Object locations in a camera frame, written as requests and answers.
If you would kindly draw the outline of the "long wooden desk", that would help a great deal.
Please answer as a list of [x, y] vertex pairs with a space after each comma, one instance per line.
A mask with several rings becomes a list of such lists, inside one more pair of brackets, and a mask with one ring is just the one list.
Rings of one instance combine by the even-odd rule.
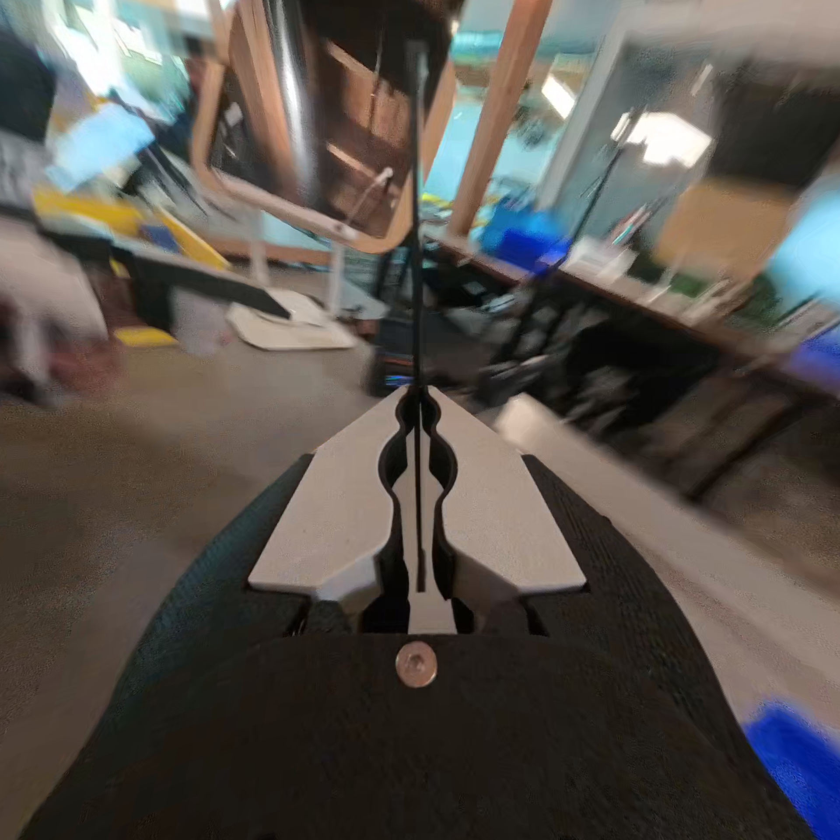
[[427, 239], [462, 264], [469, 264], [515, 291], [530, 290], [515, 329], [491, 362], [521, 368], [531, 359], [547, 358], [549, 347], [566, 313], [578, 305], [596, 305], [612, 318], [654, 322], [662, 330], [687, 341], [714, 349], [739, 374], [754, 374], [780, 389], [801, 394], [805, 403], [838, 403], [838, 376], [809, 373], [794, 359], [792, 351], [770, 348], [770, 338], [724, 325], [719, 318], [692, 324], [687, 317], [666, 312], [658, 305], [665, 293], [629, 277], [605, 280], [586, 269], [558, 264], [542, 273], [524, 269], [478, 251], [466, 238], [447, 234], [439, 225], [426, 224]]

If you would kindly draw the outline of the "yellow bin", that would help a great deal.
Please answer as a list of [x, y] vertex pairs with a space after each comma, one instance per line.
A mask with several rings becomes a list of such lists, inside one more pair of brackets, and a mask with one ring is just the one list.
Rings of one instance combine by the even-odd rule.
[[177, 246], [176, 253], [207, 268], [230, 270], [230, 263], [210, 244], [199, 237], [171, 213], [159, 208], [143, 207], [128, 199], [101, 200], [90, 196], [72, 196], [49, 186], [36, 187], [34, 209], [44, 222], [79, 218], [93, 222], [95, 228], [108, 230], [117, 241], [143, 242], [143, 227], [166, 228]]

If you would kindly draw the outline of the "black cable tie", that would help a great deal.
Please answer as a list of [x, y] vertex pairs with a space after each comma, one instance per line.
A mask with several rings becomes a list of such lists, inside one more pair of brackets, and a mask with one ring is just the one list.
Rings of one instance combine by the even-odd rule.
[[412, 185], [411, 227], [409, 231], [409, 260], [412, 276], [412, 382], [408, 392], [409, 417], [413, 422], [413, 475], [415, 500], [416, 534], [416, 576], [417, 594], [425, 593], [427, 583], [427, 562], [424, 547], [424, 507], [423, 507], [423, 245], [421, 236], [420, 198], [422, 188], [421, 140], [424, 121], [424, 90], [427, 78], [427, 50], [420, 40], [408, 39], [406, 42], [406, 78], [410, 102], [410, 129]]

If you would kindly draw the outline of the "wood-framed mirror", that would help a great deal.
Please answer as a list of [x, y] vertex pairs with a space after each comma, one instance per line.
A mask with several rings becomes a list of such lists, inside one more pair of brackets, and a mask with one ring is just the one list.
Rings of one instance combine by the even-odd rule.
[[190, 164], [207, 189], [378, 255], [410, 234], [406, 42], [427, 50], [422, 175], [455, 96], [462, 1], [208, 2]]

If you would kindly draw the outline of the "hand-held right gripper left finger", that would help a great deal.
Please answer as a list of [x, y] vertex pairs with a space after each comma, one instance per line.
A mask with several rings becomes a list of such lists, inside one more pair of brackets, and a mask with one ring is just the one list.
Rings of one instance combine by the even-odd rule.
[[413, 421], [407, 386], [316, 448], [248, 576], [258, 592], [336, 602], [361, 616], [413, 590]]

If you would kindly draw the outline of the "blue bin with tag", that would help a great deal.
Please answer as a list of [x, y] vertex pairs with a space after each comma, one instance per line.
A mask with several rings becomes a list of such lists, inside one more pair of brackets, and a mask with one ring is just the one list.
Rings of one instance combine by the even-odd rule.
[[797, 709], [763, 703], [743, 726], [764, 768], [819, 839], [839, 838], [839, 735]]

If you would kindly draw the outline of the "small blue bin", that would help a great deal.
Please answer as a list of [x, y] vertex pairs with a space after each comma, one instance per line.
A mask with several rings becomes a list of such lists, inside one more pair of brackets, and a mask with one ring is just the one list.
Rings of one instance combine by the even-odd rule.
[[539, 209], [528, 193], [510, 193], [496, 204], [479, 236], [480, 250], [529, 273], [559, 264], [571, 236], [551, 209]]

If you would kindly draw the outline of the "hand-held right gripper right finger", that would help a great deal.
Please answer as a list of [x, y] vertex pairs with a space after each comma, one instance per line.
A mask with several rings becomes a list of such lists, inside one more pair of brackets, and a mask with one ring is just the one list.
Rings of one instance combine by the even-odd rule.
[[522, 597], [582, 592], [585, 574], [523, 456], [438, 388], [422, 400], [437, 591], [474, 616]]

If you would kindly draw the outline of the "wooden post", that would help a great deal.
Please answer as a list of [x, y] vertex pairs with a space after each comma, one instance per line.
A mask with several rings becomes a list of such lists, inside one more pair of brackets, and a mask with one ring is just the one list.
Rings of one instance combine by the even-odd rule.
[[552, 5], [552, 1], [512, 3], [448, 220], [448, 235], [469, 235], [518, 108]]

